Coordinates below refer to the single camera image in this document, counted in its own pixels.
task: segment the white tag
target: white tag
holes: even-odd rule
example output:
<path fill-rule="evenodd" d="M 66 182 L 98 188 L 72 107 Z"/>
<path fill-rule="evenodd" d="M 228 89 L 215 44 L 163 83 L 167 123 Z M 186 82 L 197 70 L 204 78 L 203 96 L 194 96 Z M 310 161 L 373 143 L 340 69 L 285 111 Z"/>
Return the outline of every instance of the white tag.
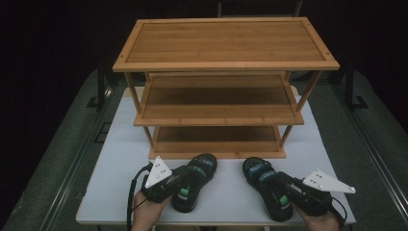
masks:
<path fill-rule="evenodd" d="M 167 177 L 171 176 L 171 174 L 172 172 L 170 168 L 168 168 L 162 158 L 158 156 L 154 161 L 153 167 L 150 170 L 150 174 L 147 177 L 147 181 L 144 186 L 149 189 L 157 183 L 167 179 Z"/>
<path fill-rule="evenodd" d="M 350 187 L 318 169 L 306 177 L 303 184 L 323 192 L 356 193 L 354 187 Z"/>

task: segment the black cable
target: black cable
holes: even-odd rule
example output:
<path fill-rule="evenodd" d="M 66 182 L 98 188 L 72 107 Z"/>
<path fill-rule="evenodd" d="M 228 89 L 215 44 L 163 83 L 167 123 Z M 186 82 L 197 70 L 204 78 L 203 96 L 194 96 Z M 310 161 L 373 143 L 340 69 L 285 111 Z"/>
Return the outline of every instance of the black cable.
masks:
<path fill-rule="evenodd" d="M 153 167 L 153 164 L 149 162 L 149 164 L 145 167 L 142 167 L 141 170 L 136 174 L 135 178 L 133 178 L 131 184 L 130 184 L 130 189 L 129 189 L 129 196 L 128 196 L 128 206 L 127 206 L 127 216 L 126 216 L 126 223 L 127 223 L 127 229 L 130 231 L 132 229 L 132 213 L 134 209 L 138 208 L 142 203 L 137 205 L 135 208 L 133 208 L 133 197 L 135 194 L 135 188 L 136 188 L 136 183 L 138 182 L 138 178 L 141 175 L 142 172 L 149 170 Z"/>
<path fill-rule="evenodd" d="M 333 197 L 333 196 L 332 196 L 332 199 L 336 200 L 337 203 L 339 203 L 340 206 L 342 206 L 342 208 L 343 208 L 344 218 L 343 218 L 343 216 L 339 213 L 339 211 L 337 211 L 337 210 L 333 207 L 333 205 L 332 205 L 331 208 L 329 209 L 329 211 L 332 212 L 332 213 L 337 217 L 337 219 L 339 220 L 339 222 L 340 222 L 340 228 L 342 229 L 342 228 L 344 227 L 344 225 L 345 225 L 345 221 L 347 220 L 347 210 L 345 209 L 345 207 L 344 207 L 344 205 L 342 204 L 342 202 L 340 202 L 338 199 L 336 199 L 336 198 Z"/>
<path fill-rule="evenodd" d="M 143 204 L 144 201 L 146 201 L 146 200 L 147 200 L 147 198 L 145 198 L 141 203 L 139 203 L 137 206 L 135 206 L 135 208 L 132 209 L 132 212 L 135 211 L 137 208 L 139 208 L 139 206 L 140 206 L 141 204 Z"/>

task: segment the sandal strap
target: sandal strap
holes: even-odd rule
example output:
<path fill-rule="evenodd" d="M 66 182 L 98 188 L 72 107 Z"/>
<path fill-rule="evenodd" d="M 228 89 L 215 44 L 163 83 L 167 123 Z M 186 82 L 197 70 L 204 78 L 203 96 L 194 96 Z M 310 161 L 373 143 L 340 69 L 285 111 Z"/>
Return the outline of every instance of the sandal strap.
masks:
<path fill-rule="evenodd" d="M 201 178 L 201 181 L 204 181 L 207 178 L 207 173 L 203 170 L 203 168 L 198 166 L 187 166 L 189 172 L 196 173 Z"/>
<path fill-rule="evenodd" d="M 261 185 L 264 185 L 265 183 L 269 182 L 270 179 L 275 178 L 275 177 L 277 177 L 277 176 L 279 176 L 279 175 L 278 175 L 278 173 L 277 173 L 276 171 L 274 171 L 274 170 L 265 171 L 265 172 L 263 172 L 263 173 L 259 176 L 258 182 L 259 182 Z"/>
<path fill-rule="evenodd" d="M 260 175 L 268 170 L 273 171 L 273 167 L 269 162 L 259 163 L 248 170 L 248 176 L 251 179 L 258 179 Z"/>

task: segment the top shelf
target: top shelf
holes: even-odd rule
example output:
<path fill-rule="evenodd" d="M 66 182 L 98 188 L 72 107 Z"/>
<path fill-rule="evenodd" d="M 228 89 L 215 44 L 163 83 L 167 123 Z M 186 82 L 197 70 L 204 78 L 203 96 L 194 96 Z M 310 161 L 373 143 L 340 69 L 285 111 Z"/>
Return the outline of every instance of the top shelf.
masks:
<path fill-rule="evenodd" d="M 306 17 L 138 20 L 114 71 L 335 70 Z"/>

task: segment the black sandal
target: black sandal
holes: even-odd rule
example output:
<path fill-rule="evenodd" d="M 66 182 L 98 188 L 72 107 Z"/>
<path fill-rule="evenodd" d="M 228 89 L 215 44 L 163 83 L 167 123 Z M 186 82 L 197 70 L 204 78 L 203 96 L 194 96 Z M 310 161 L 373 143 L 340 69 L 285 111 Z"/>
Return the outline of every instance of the black sandal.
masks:
<path fill-rule="evenodd" d="M 243 162 L 242 171 L 248 184 L 261 194 L 271 219 L 286 221 L 292 217 L 293 206 L 274 181 L 280 176 L 270 162 L 251 157 Z"/>
<path fill-rule="evenodd" d="M 210 153 L 194 157 L 183 170 L 180 191 L 171 199 L 171 206 L 180 213 L 191 212 L 197 203 L 200 190 L 213 179 L 217 158 Z"/>

